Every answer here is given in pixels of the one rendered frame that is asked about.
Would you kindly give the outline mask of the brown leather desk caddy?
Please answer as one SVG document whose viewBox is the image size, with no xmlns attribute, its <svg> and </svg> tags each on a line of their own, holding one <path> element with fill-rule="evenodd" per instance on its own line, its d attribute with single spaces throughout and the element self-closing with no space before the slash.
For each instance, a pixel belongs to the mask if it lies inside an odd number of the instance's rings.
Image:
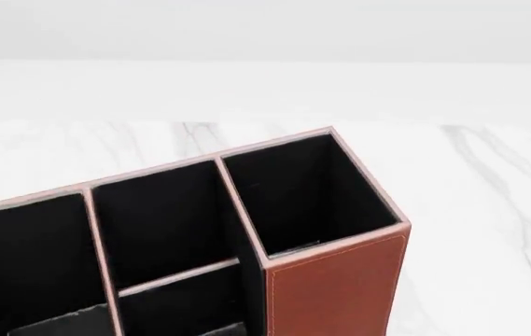
<svg viewBox="0 0 531 336">
<path fill-rule="evenodd" d="M 0 336 L 385 336 L 412 225 L 333 128 L 0 201 Z"/>
</svg>

